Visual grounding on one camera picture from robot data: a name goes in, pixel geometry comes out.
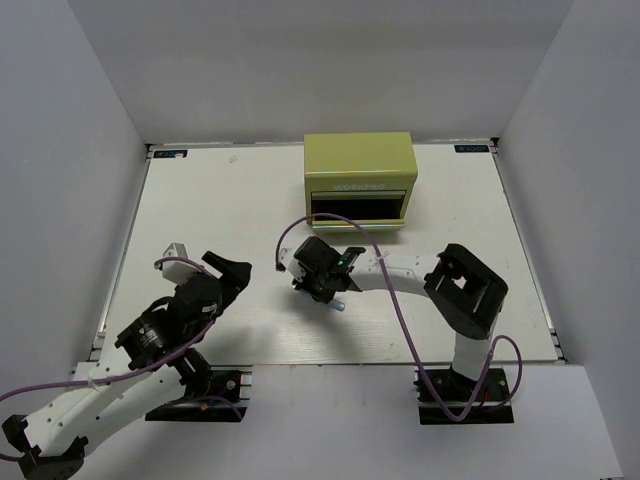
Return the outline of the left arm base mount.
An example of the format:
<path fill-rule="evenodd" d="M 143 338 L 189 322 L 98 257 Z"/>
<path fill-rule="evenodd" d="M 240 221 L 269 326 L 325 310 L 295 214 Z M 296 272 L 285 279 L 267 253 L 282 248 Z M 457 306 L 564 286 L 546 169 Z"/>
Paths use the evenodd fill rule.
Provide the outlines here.
<path fill-rule="evenodd" d="M 180 395 L 147 413 L 148 422 L 239 423 L 249 406 L 252 367 L 212 367 L 199 387 L 184 386 Z"/>

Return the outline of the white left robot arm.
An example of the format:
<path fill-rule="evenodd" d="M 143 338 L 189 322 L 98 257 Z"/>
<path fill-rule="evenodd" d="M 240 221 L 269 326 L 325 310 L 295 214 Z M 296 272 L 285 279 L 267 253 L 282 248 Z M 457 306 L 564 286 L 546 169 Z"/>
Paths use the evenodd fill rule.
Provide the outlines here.
<path fill-rule="evenodd" d="M 241 384 L 214 371 L 195 349 L 246 289 L 252 266 L 206 252 L 201 262 L 165 255 L 154 266 L 175 286 L 125 327 L 82 380 L 40 410 L 2 424 L 26 479 L 68 479 L 120 429 L 157 409 L 225 406 L 237 419 Z"/>

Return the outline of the left corner label sticker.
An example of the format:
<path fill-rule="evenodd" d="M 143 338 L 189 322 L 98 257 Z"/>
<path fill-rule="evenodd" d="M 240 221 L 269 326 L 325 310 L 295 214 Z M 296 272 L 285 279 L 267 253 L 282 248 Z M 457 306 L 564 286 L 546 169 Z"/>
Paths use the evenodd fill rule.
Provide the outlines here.
<path fill-rule="evenodd" d="M 154 159 L 176 159 L 176 158 L 186 158 L 188 155 L 188 151 L 186 149 L 177 149 L 177 150 L 155 150 L 153 152 Z"/>

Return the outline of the green top drawer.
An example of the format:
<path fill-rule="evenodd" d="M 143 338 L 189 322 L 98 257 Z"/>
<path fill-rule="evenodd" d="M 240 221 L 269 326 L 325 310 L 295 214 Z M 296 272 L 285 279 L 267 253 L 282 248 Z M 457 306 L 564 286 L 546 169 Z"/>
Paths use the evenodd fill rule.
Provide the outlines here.
<path fill-rule="evenodd" d="M 340 191 L 314 191 L 312 200 L 347 200 L 347 199 L 402 199 L 406 195 L 405 190 L 340 190 Z"/>

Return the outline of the green metal drawer chest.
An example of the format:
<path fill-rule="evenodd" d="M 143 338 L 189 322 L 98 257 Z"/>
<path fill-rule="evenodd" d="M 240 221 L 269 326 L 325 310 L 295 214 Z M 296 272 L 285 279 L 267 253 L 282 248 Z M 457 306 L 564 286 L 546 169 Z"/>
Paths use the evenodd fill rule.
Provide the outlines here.
<path fill-rule="evenodd" d="M 405 220 L 418 178 L 408 132 L 307 134 L 303 147 L 307 214 L 314 191 L 405 190 Z"/>

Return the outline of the right corner label sticker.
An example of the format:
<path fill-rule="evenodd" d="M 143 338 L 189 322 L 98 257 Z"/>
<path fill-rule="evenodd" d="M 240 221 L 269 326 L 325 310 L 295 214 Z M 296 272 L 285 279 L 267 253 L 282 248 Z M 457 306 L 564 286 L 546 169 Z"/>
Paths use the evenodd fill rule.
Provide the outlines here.
<path fill-rule="evenodd" d="M 454 150 L 456 153 L 489 153 L 490 148 L 488 145 L 483 144 L 455 144 Z"/>

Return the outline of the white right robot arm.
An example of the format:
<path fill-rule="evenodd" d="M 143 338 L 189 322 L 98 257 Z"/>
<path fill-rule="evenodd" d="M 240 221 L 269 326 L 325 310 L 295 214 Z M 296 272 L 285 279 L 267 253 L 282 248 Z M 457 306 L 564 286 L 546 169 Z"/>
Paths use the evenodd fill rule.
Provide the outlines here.
<path fill-rule="evenodd" d="M 508 285 L 466 247 L 449 244 L 435 255 L 378 254 L 361 246 L 339 251 L 310 236 L 296 248 L 281 249 L 278 260 L 295 289 L 324 304 L 337 293 L 389 286 L 430 299 L 455 332 L 453 390 L 472 399 L 486 389 L 483 368 Z"/>

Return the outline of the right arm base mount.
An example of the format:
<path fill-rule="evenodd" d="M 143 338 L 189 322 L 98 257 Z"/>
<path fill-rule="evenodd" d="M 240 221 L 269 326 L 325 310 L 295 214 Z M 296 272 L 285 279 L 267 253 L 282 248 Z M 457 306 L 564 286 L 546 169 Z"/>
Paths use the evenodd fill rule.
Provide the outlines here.
<path fill-rule="evenodd" d="M 451 369 L 428 369 L 426 373 L 447 408 L 454 415 L 460 415 L 472 395 L 475 383 Z M 507 400 L 510 390 L 503 368 L 489 369 L 481 390 L 474 397 L 469 414 L 462 422 L 452 422 L 445 415 L 418 372 L 416 372 L 414 385 L 417 390 L 419 421 L 423 426 L 514 423 L 512 406 Z"/>

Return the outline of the corner label sticker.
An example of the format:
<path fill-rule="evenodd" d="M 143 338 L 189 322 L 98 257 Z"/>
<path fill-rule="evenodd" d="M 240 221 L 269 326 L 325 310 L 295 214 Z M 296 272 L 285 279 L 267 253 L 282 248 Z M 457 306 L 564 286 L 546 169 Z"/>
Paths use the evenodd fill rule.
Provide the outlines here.
<path fill-rule="evenodd" d="M 188 151 L 186 149 L 177 149 L 177 150 L 155 150 L 153 152 L 154 159 L 176 159 L 176 158 L 186 158 L 188 155 Z"/>
<path fill-rule="evenodd" d="M 489 153 L 490 148 L 488 145 L 483 144 L 455 144 L 454 150 L 456 153 Z"/>

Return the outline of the light blue pen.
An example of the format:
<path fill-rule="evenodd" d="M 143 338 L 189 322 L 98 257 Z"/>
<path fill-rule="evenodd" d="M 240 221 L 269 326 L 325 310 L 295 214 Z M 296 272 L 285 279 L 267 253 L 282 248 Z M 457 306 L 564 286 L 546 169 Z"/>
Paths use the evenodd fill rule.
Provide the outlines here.
<path fill-rule="evenodd" d="M 312 300 L 314 300 L 316 303 L 320 303 L 320 300 L 317 300 L 311 293 L 305 291 L 305 290 L 300 290 L 300 293 L 306 295 L 307 297 L 311 298 Z M 332 308 L 334 310 L 343 312 L 346 309 L 346 305 L 339 301 L 339 300 L 335 300 L 332 299 L 330 300 L 328 303 L 325 303 L 325 306 Z"/>

